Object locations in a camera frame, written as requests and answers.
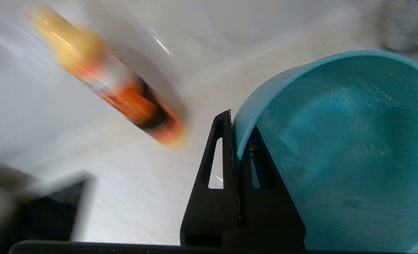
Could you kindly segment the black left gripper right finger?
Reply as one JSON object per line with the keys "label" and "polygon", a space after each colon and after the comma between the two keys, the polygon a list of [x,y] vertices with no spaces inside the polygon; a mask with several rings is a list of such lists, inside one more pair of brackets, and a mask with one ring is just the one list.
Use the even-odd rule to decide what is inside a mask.
{"label": "black left gripper right finger", "polygon": [[258,127],[248,138],[239,177],[242,224],[253,246],[304,248],[306,227]]}

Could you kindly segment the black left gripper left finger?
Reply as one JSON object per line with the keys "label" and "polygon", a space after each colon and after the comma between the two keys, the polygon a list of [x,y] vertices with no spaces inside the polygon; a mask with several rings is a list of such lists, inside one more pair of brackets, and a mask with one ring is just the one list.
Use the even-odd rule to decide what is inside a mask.
{"label": "black left gripper left finger", "polygon": [[[180,225],[181,246],[222,246],[226,231],[240,225],[230,110],[218,114],[208,135],[196,180]],[[209,187],[217,141],[222,140],[222,189]]]}

